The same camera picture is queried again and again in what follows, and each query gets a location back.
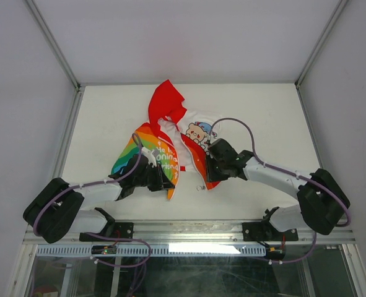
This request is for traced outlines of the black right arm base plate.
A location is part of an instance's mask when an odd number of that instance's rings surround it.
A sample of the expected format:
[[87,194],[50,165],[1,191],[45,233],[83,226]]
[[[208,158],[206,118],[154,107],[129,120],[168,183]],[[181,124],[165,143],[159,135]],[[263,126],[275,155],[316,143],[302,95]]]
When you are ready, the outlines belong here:
[[295,242],[298,241],[296,229],[284,232],[277,231],[268,223],[262,222],[243,222],[242,223],[243,240],[246,242]]

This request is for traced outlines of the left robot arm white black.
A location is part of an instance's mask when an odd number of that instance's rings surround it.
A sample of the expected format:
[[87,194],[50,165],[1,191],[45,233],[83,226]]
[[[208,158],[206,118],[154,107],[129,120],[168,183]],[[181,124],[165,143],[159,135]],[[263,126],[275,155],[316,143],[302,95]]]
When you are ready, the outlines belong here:
[[108,240],[122,230],[98,204],[122,200],[137,187],[171,193],[175,184],[161,164],[133,158],[103,181],[72,186],[62,178],[52,179],[22,216],[47,243],[56,243],[69,232],[79,233],[81,241]]

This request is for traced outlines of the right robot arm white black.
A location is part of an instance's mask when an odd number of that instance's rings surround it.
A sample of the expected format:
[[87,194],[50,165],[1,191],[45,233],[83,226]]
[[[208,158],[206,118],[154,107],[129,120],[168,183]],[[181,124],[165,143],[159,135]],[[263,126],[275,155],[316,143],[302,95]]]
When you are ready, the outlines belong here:
[[290,207],[265,210],[258,223],[243,230],[253,241],[280,241],[282,235],[308,227],[321,235],[329,235],[339,225],[351,203],[331,174],[324,169],[299,173],[259,161],[254,152],[236,150],[224,139],[208,147],[206,178],[221,182],[229,178],[265,184],[297,200]]

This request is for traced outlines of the red white rainbow kids jacket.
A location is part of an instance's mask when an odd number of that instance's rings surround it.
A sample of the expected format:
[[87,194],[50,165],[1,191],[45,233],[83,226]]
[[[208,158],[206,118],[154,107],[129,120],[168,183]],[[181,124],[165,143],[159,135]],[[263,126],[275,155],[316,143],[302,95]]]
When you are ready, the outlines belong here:
[[[136,130],[142,146],[156,155],[157,163],[175,184],[184,171],[194,171],[200,175],[204,188],[214,189],[218,182],[210,183],[206,178],[206,156],[203,139],[207,133],[214,131],[217,136],[220,116],[209,111],[189,110],[184,107],[184,97],[166,80],[154,91],[148,107],[148,120]],[[139,149],[134,139],[130,139],[111,169],[115,173],[133,158],[138,156]]]

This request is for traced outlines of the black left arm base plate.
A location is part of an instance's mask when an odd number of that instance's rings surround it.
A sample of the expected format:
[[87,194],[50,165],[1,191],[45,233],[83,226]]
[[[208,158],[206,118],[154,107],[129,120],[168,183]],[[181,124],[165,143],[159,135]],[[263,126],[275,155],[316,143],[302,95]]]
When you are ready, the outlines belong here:
[[88,233],[81,233],[79,235],[80,242],[106,242],[106,241],[116,241],[118,238],[128,238],[133,237],[134,232],[133,222],[114,222],[107,223],[105,227],[95,235],[92,236]]

